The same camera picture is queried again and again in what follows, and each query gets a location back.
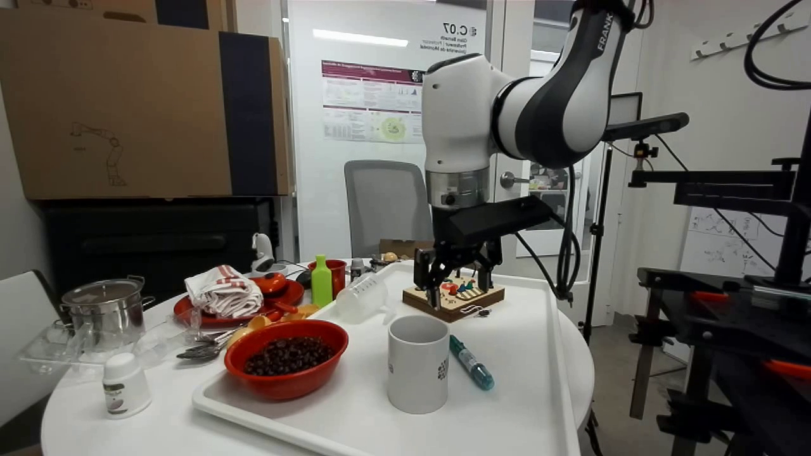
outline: table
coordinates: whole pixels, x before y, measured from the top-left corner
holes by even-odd
[[[147,360],[151,405],[132,418],[113,422],[104,413],[102,372],[74,370],[52,391],[40,443],[46,456],[145,456],[145,455],[194,455],[194,456],[259,456],[306,455],[249,428],[225,423],[192,409],[201,381],[223,370],[223,363],[177,366],[177,341],[183,328],[172,322],[172,304],[163,301],[145,316],[155,356]],[[564,351],[573,417],[586,418],[592,395],[592,360],[575,324],[557,311],[559,342]]]
[[[718,411],[715,427],[743,427],[751,430],[744,452],[762,448],[772,456],[806,455],[811,448],[808,423],[811,405],[791,389],[765,375],[761,360],[811,363],[811,320],[782,316],[757,297],[751,285],[724,276],[681,273],[662,268],[640,268],[640,287],[651,290],[647,320],[657,322],[667,315],[678,341],[695,344],[692,368],[683,389],[683,418],[695,411]],[[692,292],[727,292],[727,304],[699,304]],[[648,357],[639,357],[637,386],[648,375]],[[718,381],[732,411],[708,409],[709,381]],[[643,403],[643,389],[637,389],[630,413]],[[695,455],[692,438],[673,438],[673,456]]]

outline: floor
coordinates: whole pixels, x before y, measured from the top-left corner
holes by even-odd
[[[683,366],[657,351],[643,422],[629,418],[633,368],[639,344],[629,342],[630,316],[616,316],[613,328],[592,333],[597,441],[605,456],[667,456],[672,437],[659,434],[657,417],[667,413],[667,389],[681,389]],[[37,422],[44,405],[0,428],[0,456],[40,456]],[[580,437],[583,456],[592,456],[586,434]],[[696,446],[696,456],[723,456],[724,446],[711,441]]]

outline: white table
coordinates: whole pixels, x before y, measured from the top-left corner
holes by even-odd
[[[172,352],[179,351],[183,328],[172,322],[172,304],[174,299],[149,309],[145,316],[145,344],[159,347],[147,360],[151,405],[132,418],[109,418],[104,413],[102,370],[74,370],[59,382],[44,417],[40,443],[46,456],[308,455],[194,411],[194,391],[223,372],[223,363],[174,363]],[[592,395],[592,360],[575,324],[559,311],[557,320],[573,417],[583,422]]]

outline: wooden block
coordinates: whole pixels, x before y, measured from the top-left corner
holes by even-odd
[[[426,315],[433,315],[444,322],[457,322],[462,316],[477,315],[483,308],[492,308],[496,301],[504,301],[504,290],[490,290],[487,294],[471,297],[471,299],[450,299],[450,297],[440,297],[440,308],[438,311],[433,311],[433,308],[428,304],[426,292],[417,290],[403,290],[403,304],[420,309]]]

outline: tray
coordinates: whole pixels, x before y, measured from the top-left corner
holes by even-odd
[[[381,271],[390,299],[410,287],[410,265]],[[557,309],[543,282],[495,276],[506,299],[490,316],[454,322],[450,333],[495,375],[482,392],[450,363],[450,399],[428,417],[396,411],[386,399],[386,316],[341,324],[349,351],[335,377],[294,403],[262,403],[223,372],[194,391],[194,409],[317,455],[580,455],[562,370]],[[416,309],[397,301],[397,315]]]

